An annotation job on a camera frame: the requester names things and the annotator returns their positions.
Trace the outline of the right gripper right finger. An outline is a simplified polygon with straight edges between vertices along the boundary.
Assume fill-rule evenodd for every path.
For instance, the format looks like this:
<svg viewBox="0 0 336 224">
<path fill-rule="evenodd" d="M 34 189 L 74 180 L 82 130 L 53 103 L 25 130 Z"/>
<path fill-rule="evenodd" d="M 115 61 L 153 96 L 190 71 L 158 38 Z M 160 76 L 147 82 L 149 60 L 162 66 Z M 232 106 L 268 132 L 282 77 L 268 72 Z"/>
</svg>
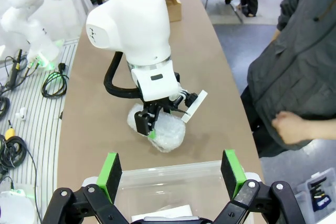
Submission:
<svg viewBox="0 0 336 224">
<path fill-rule="evenodd" d="M 223 150 L 220 171 L 230 201 L 214 223 L 243 223 L 252 212 L 266 223 L 305 223 L 290 185 L 277 181 L 271 186 L 247 179 L 234 150 Z"/>
</svg>

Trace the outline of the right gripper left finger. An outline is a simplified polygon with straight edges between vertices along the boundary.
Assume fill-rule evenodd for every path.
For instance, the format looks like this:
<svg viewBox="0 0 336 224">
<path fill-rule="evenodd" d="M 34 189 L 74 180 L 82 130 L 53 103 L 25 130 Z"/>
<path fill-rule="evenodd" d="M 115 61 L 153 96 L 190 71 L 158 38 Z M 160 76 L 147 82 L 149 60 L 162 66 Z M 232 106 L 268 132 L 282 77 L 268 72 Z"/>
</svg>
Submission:
<svg viewBox="0 0 336 224">
<path fill-rule="evenodd" d="M 96 182 L 77 191 L 56 189 L 47 207 L 43 223 L 82 223 L 95 217 L 98 223 L 128 223 L 114 205 L 122 175 L 118 153 L 109 153 Z"/>
</svg>

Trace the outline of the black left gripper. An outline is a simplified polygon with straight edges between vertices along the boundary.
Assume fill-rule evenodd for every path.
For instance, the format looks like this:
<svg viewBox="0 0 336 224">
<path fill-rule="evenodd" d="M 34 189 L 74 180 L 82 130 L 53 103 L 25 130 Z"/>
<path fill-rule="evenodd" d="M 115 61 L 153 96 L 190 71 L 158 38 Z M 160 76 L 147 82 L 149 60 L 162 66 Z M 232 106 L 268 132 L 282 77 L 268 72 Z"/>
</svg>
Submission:
<svg viewBox="0 0 336 224">
<path fill-rule="evenodd" d="M 153 101 L 143 100 L 143 108 L 146 110 L 138 111 L 134 115 L 136 131 L 147 137 L 152 136 L 155 123 L 158 119 L 156 112 L 161 109 L 163 109 L 166 113 L 170 113 L 170 111 L 181 112 L 178 108 L 180 103 L 179 99 L 171 101 L 169 97 Z"/>
</svg>

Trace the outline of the person's left hand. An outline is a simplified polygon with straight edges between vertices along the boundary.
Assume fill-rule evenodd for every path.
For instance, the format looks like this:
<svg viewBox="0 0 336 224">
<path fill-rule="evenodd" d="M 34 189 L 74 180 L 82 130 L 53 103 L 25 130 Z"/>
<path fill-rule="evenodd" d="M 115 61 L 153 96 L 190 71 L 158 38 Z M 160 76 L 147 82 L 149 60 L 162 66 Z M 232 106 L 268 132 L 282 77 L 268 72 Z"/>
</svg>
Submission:
<svg viewBox="0 0 336 224">
<path fill-rule="evenodd" d="M 281 111 L 271 122 L 285 144 L 297 144 L 310 139 L 308 121 L 287 111 Z"/>
</svg>

